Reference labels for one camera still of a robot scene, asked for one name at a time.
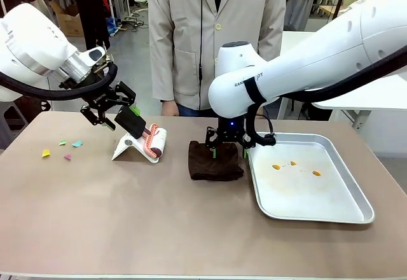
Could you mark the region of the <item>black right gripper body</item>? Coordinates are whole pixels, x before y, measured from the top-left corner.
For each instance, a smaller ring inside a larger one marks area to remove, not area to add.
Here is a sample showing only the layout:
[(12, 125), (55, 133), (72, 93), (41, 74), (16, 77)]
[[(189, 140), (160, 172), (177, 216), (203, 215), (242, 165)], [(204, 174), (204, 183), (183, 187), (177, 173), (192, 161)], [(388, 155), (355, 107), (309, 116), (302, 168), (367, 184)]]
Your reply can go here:
[(238, 143), (243, 140), (245, 118), (238, 116), (235, 118), (218, 118), (217, 137), (222, 143)]

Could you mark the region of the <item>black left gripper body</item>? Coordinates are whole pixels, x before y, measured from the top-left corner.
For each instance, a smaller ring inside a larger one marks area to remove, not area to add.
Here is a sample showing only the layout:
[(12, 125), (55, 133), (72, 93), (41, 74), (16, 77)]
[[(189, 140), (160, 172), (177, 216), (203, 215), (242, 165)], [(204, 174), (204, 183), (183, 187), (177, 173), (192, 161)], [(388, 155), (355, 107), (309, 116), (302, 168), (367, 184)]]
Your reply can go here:
[(117, 105), (117, 102), (120, 100), (118, 94), (110, 85), (87, 92), (82, 96), (82, 99), (86, 102), (86, 104), (81, 107), (82, 111), (85, 109), (107, 111)]

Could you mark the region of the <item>brown terry towel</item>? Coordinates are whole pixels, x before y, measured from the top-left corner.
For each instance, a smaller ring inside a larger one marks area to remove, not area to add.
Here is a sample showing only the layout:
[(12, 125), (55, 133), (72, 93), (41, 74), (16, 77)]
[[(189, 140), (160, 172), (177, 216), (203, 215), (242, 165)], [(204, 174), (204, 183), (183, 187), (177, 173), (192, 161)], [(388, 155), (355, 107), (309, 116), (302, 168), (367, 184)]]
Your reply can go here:
[(188, 170), (190, 178), (195, 181), (235, 181), (244, 175), (235, 143), (222, 143), (210, 150), (204, 143), (191, 141)]

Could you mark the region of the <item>lint roller with black handle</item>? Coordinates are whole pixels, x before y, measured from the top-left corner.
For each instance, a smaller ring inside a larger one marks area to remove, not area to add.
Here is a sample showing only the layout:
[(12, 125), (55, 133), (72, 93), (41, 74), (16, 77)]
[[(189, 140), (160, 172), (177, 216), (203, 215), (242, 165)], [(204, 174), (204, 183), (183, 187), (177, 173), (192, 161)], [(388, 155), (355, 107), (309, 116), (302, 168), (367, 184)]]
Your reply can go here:
[(115, 122), (136, 139), (144, 138), (144, 151), (153, 158), (161, 158), (165, 148), (167, 131), (152, 123), (149, 127), (142, 116), (133, 113), (119, 114)]

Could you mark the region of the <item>person's right hand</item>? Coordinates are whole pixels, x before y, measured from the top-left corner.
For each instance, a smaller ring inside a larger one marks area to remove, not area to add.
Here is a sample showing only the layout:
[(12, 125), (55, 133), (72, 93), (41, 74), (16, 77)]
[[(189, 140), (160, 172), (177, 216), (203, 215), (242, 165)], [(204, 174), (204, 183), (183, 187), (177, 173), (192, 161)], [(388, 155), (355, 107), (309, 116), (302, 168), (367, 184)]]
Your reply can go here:
[(162, 116), (179, 116), (179, 109), (175, 101), (162, 101)]

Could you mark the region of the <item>white lint roller stand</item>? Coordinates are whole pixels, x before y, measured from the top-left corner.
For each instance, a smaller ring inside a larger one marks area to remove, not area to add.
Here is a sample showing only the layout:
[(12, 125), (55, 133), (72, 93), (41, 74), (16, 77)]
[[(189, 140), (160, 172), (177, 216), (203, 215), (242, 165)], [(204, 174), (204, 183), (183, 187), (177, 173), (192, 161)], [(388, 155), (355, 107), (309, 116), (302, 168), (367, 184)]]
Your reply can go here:
[(139, 139), (134, 138), (131, 136), (129, 133), (126, 133), (120, 140), (119, 143), (113, 153), (113, 156), (111, 160), (115, 160), (117, 157), (119, 157), (124, 151), (126, 151), (128, 148), (134, 148), (137, 150), (142, 156), (144, 156), (145, 159), (150, 161), (152, 164), (156, 164), (159, 161), (159, 158), (153, 158), (150, 157), (145, 151), (144, 151), (144, 138), (141, 137)]

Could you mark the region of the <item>silver metal tray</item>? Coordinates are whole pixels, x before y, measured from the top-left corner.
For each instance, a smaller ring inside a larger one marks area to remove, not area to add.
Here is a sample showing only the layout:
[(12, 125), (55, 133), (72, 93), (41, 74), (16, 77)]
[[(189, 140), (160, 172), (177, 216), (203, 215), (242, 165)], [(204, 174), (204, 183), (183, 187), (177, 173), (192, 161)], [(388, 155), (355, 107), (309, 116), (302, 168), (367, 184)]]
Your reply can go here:
[(260, 210), (270, 218), (367, 225), (375, 212), (333, 143), (320, 134), (275, 135), (247, 153)]

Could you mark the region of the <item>black stool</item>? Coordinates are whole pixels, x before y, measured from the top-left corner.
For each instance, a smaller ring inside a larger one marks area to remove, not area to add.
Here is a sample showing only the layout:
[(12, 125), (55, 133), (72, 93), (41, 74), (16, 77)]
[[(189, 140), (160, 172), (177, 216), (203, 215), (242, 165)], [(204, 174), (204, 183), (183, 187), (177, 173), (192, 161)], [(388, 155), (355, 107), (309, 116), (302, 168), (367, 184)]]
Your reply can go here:
[(5, 150), (41, 112), (51, 109), (50, 102), (25, 96), (0, 102), (0, 150)]

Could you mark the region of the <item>brown cardboard box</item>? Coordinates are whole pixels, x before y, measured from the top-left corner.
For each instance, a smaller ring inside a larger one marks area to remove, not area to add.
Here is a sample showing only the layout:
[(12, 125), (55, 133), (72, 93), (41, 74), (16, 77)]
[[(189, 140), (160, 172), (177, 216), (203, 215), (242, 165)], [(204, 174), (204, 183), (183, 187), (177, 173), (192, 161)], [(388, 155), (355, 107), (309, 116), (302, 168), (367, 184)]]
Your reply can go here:
[(75, 4), (62, 8), (55, 1), (51, 1), (50, 6), (56, 15), (60, 30), (67, 37), (84, 36), (78, 7)]

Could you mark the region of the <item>person in beige jacket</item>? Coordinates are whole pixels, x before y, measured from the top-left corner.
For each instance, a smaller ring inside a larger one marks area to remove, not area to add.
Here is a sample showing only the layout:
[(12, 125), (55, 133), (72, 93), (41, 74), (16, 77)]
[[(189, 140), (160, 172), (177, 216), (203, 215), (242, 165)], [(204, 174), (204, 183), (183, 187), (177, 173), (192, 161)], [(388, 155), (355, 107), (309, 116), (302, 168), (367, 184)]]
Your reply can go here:
[(265, 60), (280, 54), (286, 0), (148, 0), (153, 97), (179, 116), (212, 117), (207, 92), (217, 53), (249, 42)]

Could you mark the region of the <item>person in dark red clothes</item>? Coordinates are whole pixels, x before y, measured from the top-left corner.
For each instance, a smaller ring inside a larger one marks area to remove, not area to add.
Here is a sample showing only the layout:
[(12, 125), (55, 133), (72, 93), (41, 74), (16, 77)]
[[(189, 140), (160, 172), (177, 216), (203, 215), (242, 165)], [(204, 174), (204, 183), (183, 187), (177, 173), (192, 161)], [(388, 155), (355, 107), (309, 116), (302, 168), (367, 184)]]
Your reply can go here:
[(77, 7), (84, 32), (86, 49), (110, 47), (106, 18), (109, 15), (101, 0), (79, 0)]

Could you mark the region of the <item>person in grey clothes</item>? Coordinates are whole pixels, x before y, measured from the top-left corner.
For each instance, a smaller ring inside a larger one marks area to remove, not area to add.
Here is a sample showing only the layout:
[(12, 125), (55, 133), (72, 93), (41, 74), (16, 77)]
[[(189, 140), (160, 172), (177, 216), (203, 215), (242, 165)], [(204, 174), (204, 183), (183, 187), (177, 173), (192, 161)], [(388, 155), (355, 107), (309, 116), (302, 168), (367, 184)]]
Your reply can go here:
[(288, 0), (284, 16), (285, 31), (304, 31), (314, 0)]

